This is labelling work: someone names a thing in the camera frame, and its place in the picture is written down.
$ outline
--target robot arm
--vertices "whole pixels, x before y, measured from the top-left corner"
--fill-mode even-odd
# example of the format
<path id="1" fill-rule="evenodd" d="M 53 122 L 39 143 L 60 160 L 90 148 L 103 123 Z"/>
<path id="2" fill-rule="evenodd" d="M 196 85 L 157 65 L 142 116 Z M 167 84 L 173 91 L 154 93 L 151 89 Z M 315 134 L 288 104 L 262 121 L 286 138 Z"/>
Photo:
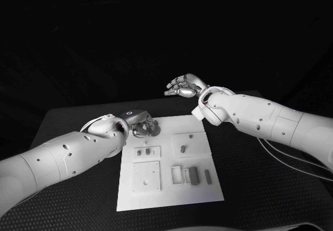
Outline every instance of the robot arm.
<path id="1" fill-rule="evenodd" d="M 129 130 L 135 135 L 158 135 L 160 127 L 147 111 L 132 110 L 119 118 L 108 114 L 82 132 L 53 138 L 0 161 L 0 217 L 26 197 L 115 156 L 125 146 Z"/>
<path id="2" fill-rule="evenodd" d="M 209 87 L 187 74 L 167 85 L 164 95 L 199 96 L 194 117 L 206 118 L 217 126 L 233 124 L 243 133 L 282 143 L 314 156 L 333 172 L 333 119 L 292 110 L 281 104 L 248 95 L 236 95 L 227 88 Z"/>

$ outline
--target robotic hand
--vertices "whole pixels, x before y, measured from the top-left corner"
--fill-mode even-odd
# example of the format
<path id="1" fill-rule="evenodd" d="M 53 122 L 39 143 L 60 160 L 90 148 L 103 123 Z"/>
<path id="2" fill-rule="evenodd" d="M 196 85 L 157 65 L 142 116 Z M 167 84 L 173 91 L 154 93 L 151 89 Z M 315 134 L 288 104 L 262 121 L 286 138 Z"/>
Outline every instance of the robotic hand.
<path id="1" fill-rule="evenodd" d="M 210 87 L 193 75 L 174 78 L 164 95 L 199 97 L 194 117 L 217 126 L 233 124 L 243 133 L 282 143 L 314 156 L 333 172 L 333 119 L 299 112 L 223 87 Z"/>
<path id="2" fill-rule="evenodd" d="M 119 117 L 103 115 L 86 123 L 80 132 L 53 138 L 0 161 L 0 217 L 26 197 L 115 156 L 125 146 L 129 130 L 138 138 L 157 136 L 157 124 L 144 110 L 131 110 Z"/>

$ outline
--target white platform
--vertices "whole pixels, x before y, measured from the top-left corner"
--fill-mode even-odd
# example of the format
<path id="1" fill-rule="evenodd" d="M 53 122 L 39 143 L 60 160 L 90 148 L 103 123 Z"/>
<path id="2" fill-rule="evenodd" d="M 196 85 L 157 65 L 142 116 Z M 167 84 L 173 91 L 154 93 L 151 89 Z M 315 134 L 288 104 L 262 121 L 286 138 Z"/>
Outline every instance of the white platform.
<path id="1" fill-rule="evenodd" d="M 160 135 L 138 139 L 129 134 L 126 146 L 122 148 L 116 211 L 223 201 L 201 121 L 193 115 L 154 119 L 161 128 Z M 187 147 L 184 153 L 180 153 L 181 143 Z M 144 150 L 150 147 L 154 149 L 160 147 L 160 153 L 154 155 L 150 152 L 147 156 Z M 137 148 L 141 150 L 141 157 L 137 156 Z M 139 172 L 135 172 L 135 163 L 144 166 L 139 167 Z M 180 185 L 171 184 L 173 166 L 181 168 L 183 183 Z M 184 169 L 190 167 L 197 168 L 199 185 L 184 182 Z M 206 169 L 212 179 L 210 185 L 204 177 Z M 160 172 L 160 180 L 155 178 L 157 172 Z"/>

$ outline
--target dark backdrop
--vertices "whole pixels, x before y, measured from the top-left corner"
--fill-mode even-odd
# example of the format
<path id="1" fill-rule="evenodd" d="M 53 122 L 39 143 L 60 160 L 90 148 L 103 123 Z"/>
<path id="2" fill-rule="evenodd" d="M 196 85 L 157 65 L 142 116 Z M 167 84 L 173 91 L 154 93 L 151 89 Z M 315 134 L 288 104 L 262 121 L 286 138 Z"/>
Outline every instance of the dark backdrop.
<path id="1" fill-rule="evenodd" d="M 333 117 L 331 5 L 66 2 L 1 8 L 0 159 L 49 109 L 163 98 L 186 73 Z"/>

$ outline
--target black tabletop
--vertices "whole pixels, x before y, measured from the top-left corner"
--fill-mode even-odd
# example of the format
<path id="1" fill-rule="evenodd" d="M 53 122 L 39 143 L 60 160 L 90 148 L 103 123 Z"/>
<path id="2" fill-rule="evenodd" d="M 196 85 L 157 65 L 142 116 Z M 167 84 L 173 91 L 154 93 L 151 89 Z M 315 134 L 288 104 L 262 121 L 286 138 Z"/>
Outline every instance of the black tabletop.
<path id="1" fill-rule="evenodd" d="M 256 91 L 237 93 L 261 97 Z M 44 116 L 31 148 L 79 131 L 88 121 L 108 113 L 116 116 L 129 109 L 144 109 L 152 117 L 183 116 L 190 115 L 196 106 L 197 98 L 165 97 L 53 109 Z M 119 153 L 13 207 L 0 219 L 0 230 L 164 231 L 187 226 L 262 230 L 299 223 L 331 230 L 333 198 L 321 181 L 282 165 L 256 138 L 239 132 L 230 123 L 216 127 L 203 119 L 203 127 L 225 201 L 116 212 Z M 274 144 L 301 156 L 295 149 Z M 312 172 L 308 164 L 276 156 Z"/>

